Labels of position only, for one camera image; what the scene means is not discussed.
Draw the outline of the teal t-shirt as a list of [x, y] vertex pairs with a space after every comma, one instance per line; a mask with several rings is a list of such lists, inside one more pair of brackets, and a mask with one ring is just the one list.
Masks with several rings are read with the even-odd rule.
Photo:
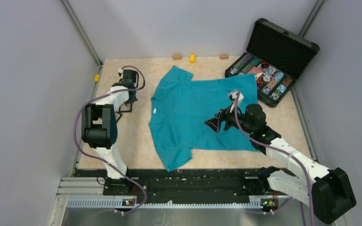
[[240, 109], [256, 104], [257, 88], [252, 74], [216, 80], [193, 80], [193, 74], [173, 66], [160, 80], [152, 98], [149, 128], [154, 147], [167, 171], [192, 158], [192, 149], [253, 151], [238, 130], [214, 132], [205, 121], [231, 104], [228, 94], [241, 92]]

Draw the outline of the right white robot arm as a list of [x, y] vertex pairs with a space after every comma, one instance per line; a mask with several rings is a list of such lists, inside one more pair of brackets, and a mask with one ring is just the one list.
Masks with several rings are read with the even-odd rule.
[[239, 129], [251, 145], [265, 156], [286, 167], [291, 174], [277, 167], [262, 168], [257, 187], [263, 194], [272, 191], [287, 194], [310, 209], [311, 220], [319, 219], [324, 224], [332, 224], [357, 205], [348, 174], [341, 168], [331, 169], [305, 156], [291, 146], [266, 122], [266, 114], [259, 104], [249, 104], [245, 112], [239, 109], [243, 100], [241, 92], [229, 94], [231, 105], [220, 109], [205, 125], [218, 133]]

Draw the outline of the black box with grey brooch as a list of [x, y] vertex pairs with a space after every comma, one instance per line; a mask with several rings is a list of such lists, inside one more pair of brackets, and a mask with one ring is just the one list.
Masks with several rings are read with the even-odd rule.
[[117, 112], [118, 113], [131, 113], [132, 107], [133, 107], [133, 103], [127, 103], [127, 104], [124, 103], [118, 108]]

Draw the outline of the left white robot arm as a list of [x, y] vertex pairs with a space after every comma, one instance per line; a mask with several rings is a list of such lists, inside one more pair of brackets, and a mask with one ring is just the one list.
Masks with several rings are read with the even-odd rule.
[[81, 113], [81, 136], [99, 156], [107, 170], [107, 177], [116, 180], [114, 188], [120, 194], [132, 190], [132, 181], [124, 177], [127, 166], [116, 146], [118, 120], [122, 117], [122, 105], [132, 105], [136, 98], [139, 73], [135, 70], [120, 69], [120, 80], [114, 83], [103, 98], [87, 104]]

